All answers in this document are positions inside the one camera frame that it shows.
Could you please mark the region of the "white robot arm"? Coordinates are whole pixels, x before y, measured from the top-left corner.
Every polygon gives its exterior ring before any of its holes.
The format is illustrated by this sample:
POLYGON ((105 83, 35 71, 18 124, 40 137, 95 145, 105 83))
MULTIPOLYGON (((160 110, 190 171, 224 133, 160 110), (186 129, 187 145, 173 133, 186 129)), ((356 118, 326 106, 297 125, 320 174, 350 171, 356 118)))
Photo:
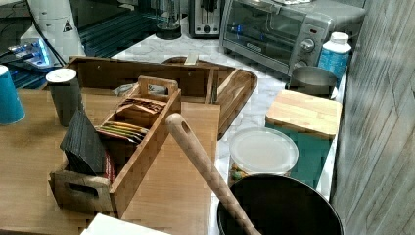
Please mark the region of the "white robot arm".
POLYGON ((44 43, 51 66, 64 66, 71 56, 84 56, 75 26, 70 0, 24 0, 31 16, 31 27, 21 41, 38 39, 44 43))

